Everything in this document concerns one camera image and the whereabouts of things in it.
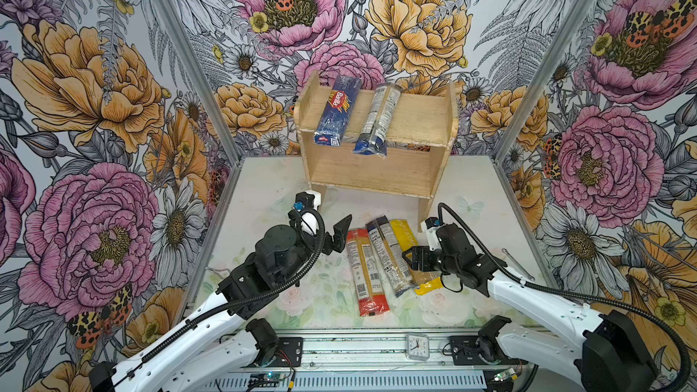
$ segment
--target square white clock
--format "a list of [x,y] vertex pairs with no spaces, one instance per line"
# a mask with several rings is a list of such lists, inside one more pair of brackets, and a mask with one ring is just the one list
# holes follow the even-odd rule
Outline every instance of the square white clock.
[[429,337],[421,333],[409,333],[406,335],[406,356],[413,360],[428,360]]

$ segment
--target metal corner post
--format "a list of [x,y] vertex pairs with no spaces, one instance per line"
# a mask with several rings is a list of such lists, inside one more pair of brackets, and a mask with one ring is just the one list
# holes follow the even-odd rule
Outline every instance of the metal corner post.
[[527,86],[527,91],[520,104],[520,108],[516,111],[511,119],[510,124],[503,134],[503,139],[496,149],[494,161],[501,163],[508,149],[513,145],[518,133],[525,125],[525,121],[533,111],[537,100],[545,88],[547,79],[554,72],[558,65],[558,58],[562,56],[564,49],[571,42],[571,36],[580,26],[583,19],[586,17],[588,7],[595,3],[595,0],[576,0],[572,5],[567,18],[561,22],[559,31],[552,39],[552,43],[542,57],[537,73],[533,77],[533,81]]
[[227,153],[228,159],[235,165],[234,168],[236,169],[240,162],[241,153],[238,151],[232,135],[227,133],[227,124],[222,118],[222,113],[220,113],[220,109],[213,98],[208,79],[205,77],[204,69],[201,67],[196,52],[189,42],[184,24],[179,19],[179,11],[177,11],[171,0],[151,1],[158,13],[161,26],[170,36],[181,62],[189,73],[191,82],[201,97],[206,113],[211,118],[215,130],[218,131],[218,137],[225,153]]

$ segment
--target wooden shelf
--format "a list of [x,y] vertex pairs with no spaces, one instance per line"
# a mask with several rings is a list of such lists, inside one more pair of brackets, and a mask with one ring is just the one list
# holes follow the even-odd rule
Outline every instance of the wooden shelf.
[[[389,147],[387,158],[354,154],[354,143],[339,147],[318,145],[314,132],[331,88],[319,85],[312,72],[295,102],[293,119],[301,146],[302,164],[309,187],[362,189],[419,199],[419,223],[428,217],[433,196],[457,136],[458,110],[451,82],[444,97],[403,94],[392,117],[387,140],[399,144],[429,145],[429,152]],[[358,137],[368,116],[375,91],[361,90],[344,138]]]

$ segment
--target blue pasta box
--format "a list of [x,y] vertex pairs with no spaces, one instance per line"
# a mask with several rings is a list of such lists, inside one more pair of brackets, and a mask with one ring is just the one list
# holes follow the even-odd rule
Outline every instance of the blue pasta box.
[[346,75],[336,78],[314,133],[315,143],[332,147],[341,145],[361,83],[360,78]]

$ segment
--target shelf board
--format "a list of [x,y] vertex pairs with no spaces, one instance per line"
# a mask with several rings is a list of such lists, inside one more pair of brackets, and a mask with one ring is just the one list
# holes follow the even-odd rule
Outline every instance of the shelf board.
[[[308,94],[311,99],[307,104],[307,112],[303,112],[300,117],[296,116],[295,125],[298,129],[305,132],[314,132],[317,129],[331,90],[331,87],[318,85]],[[356,138],[360,134],[368,118],[374,92],[360,91],[344,133],[345,138]],[[451,101],[445,97],[402,94],[388,129],[387,141],[447,147],[450,135],[450,103]]]
[[382,159],[354,154],[352,143],[340,147],[310,143],[307,151],[314,161],[309,168],[313,184],[431,198],[433,179],[428,152],[390,147],[388,157]]

